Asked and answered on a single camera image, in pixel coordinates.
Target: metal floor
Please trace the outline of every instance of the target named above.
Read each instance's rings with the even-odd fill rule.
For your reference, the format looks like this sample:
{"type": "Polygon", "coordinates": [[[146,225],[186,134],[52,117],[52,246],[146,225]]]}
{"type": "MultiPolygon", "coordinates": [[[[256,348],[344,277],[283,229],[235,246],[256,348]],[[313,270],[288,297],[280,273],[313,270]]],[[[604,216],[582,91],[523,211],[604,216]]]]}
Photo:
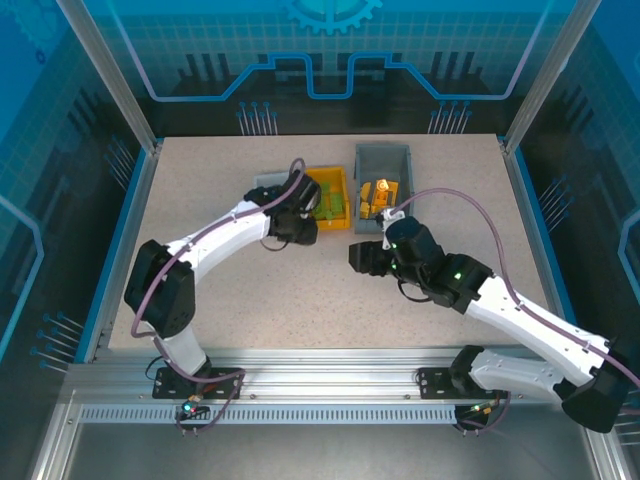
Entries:
{"type": "Polygon", "coordinates": [[[583,430],[561,413],[517,406],[500,432],[509,438],[463,438],[451,426],[254,425],[218,426],[198,438],[182,438],[166,425],[90,424],[79,431],[65,478],[596,478],[583,430]]]}

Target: enclosure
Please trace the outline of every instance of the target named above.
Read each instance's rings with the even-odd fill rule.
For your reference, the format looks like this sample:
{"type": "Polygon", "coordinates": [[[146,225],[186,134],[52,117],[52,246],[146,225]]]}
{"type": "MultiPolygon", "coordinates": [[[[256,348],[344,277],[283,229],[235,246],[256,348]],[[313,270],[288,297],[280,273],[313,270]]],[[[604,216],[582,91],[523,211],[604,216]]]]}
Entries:
{"type": "MultiPolygon", "coordinates": [[[[495,434],[463,438],[450,420],[472,401],[421,398],[416,371],[468,344],[537,357],[347,261],[381,239],[363,182],[393,176],[361,177],[362,149],[398,148],[386,180],[480,202],[518,291],[638,338],[638,18],[634,0],[2,4],[2,478],[638,478],[625,414],[599,434],[514,392],[495,434]],[[220,425],[183,439],[181,402],[152,398],[155,348],[130,335],[132,261],[297,157],[326,184],[325,228],[198,284],[199,342],[247,377],[220,425]]],[[[498,270],[473,208],[411,208],[447,252],[498,270]]]]}

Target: work surface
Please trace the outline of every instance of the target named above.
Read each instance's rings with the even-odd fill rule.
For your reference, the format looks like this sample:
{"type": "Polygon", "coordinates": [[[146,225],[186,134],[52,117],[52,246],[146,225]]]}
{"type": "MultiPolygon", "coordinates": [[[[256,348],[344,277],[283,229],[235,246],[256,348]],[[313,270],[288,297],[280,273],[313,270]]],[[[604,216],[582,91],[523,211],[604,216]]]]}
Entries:
{"type": "MultiPolygon", "coordinates": [[[[167,138],[138,236],[167,243],[227,213],[253,177],[308,166],[344,165],[351,208],[358,143],[411,147],[414,190],[451,187],[477,199],[502,237],[511,279],[546,305],[531,248],[493,135],[359,135],[167,138]]],[[[480,214],[463,200],[429,196],[414,215],[445,252],[466,253],[498,270],[496,246],[480,214]]],[[[451,309],[402,297],[393,278],[353,272],[348,247],[380,236],[320,232],[311,247],[271,253],[255,243],[212,270],[196,289],[192,324],[205,347],[385,348],[515,343],[451,309]]],[[[412,290],[407,293],[419,295],[412,290]]],[[[130,337],[133,313],[121,303],[111,348],[147,346],[130,337]]]]}

